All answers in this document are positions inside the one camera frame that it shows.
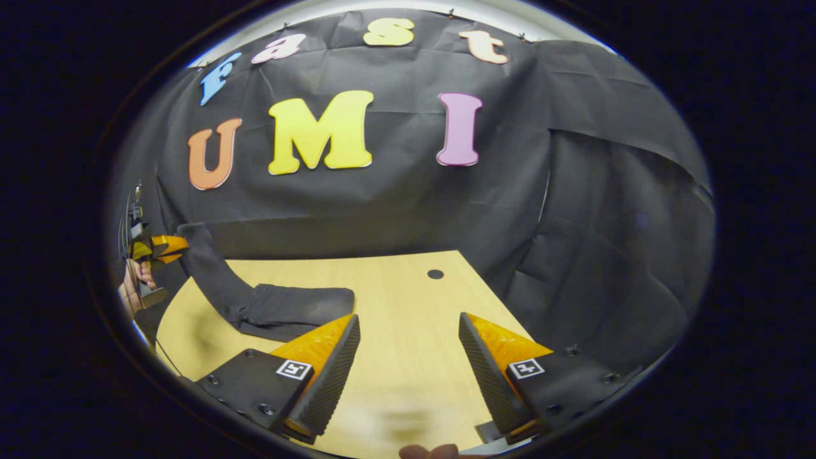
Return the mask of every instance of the hand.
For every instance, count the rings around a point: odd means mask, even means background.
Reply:
[[[130,316],[131,320],[137,310],[142,309],[142,299],[139,296],[139,288],[135,284],[136,278],[148,284],[148,287],[155,289],[156,283],[153,281],[153,276],[150,275],[150,264],[147,261],[142,261],[142,264],[136,263],[133,260],[128,260],[125,266],[125,280],[119,286],[119,298],[125,305],[125,310]]]
[[[443,444],[437,446],[432,451],[428,451],[418,444],[412,444],[400,449],[400,459],[484,459],[490,456],[492,455],[466,454],[460,456],[459,448],[454,444]]]

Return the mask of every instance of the foam letter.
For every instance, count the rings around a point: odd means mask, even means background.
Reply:
[[[459,36],[468,39],[468,48],[470,53],[476,58],[485,62],[493,64],[504,64],[508,61],[507,56],[496,54],[493,51],[493,46],[504,46],[504,42],[498,38],[492,38],[489,33],[481,30],[469,30],[467,32],[459,32]]]
[[[207,171],[204,165],[206,141],[210,138],[212,129],[196,132],[190,137],[187,142],[187,145],[190,145],[190,183],[194,187],[201,190],[218,188],[227,180],[233,170],[235,130],[238,126],[241,126],[241,119],[233,118],[219,124],[215,129],[221,136],[221,143],[218,148],[218,167],[213,171]]]
[[[479,153],[473,149],[473,130],[476,110],[481,100],[458,92],[443,92],[439,100],[447,108],[445,125],[445,148],[437,154],[442,166],[472,166],[479,161]]]
[[[297,172],[300,168],[292,151],[297,147],[306,167],[314,169],[320,162],[326,142],[331,149],[324,160],[331,169],[365,167],[371,164],[366,151],[363,127],[366,106],[374,100],[368,91],[345,91],[331,100],[316,121],[303,99],[289,99],[269,109],[275,118],[275,145],[269,173],[277,176]]]
[[[306,38],[302,33],[296,33],[283,37],[269,43],[266,49],[259,52],[252,58],[253,64],[261,64],[270,59],[283,59],[295,54],[300,48],[300,43]]]
[[[232,56],[228,57],[227,60],[221,63],[218,67],[212,72],[209,72],[207,76],[202,79],[201,85],[204,87],[204,96],[202,97],[202,106],[206,104],[206,102],[215,95],[216,92],[220,91],[222,87],[224,87],[225,83],[224,78],[229,75],[229,72],[233,69],[233,61],[237,58],[241,57],[241,53],[237,52]]]
[[[372,20],[368,24],[369,33],[363,35],[362,39],[372,47],[399,47],[414,40],[414,34],[408,30],[413,28],[414,23],[408,19],[384,17]]]

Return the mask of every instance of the black cloth fold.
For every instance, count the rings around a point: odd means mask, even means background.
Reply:
[[[351,314],[354,292],[348,288],[251,287],[218,253],[204,223],[180,225],[190,246],[180,258],[204,297],[239,332],[275,341],[291,341],[332,320]]]

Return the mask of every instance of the yellow letter m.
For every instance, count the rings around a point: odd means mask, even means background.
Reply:
[[[374,100],[368,91],[345,91],[331,100],[326,111],[315,120],[303,99],[289,99],[269,109],[275,118],[275,145],[269,173],[291,174],[300,168],[292,144],[295,144],[306,167],[314,169],[320,162],[326,142],[331,148],[324,163],[331,169],[365,167],[371,164],[366,151],[364,122],[366,106]]]

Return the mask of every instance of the white wall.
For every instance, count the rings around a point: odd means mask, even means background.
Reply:
[[[261,38],[283,28],[283,23],[298,24],[305,20],[332,15],[344,11],[374,8],[414,8],[454,14],[476,20],[514,35],[523,33],[530,41],[575,40],[609,47],[587,35],[573,25],[537,7],[516,0],[303,0],[258,19],[241,32],[224,40],[196,59],[190,67],[207,65],[236,47]]]

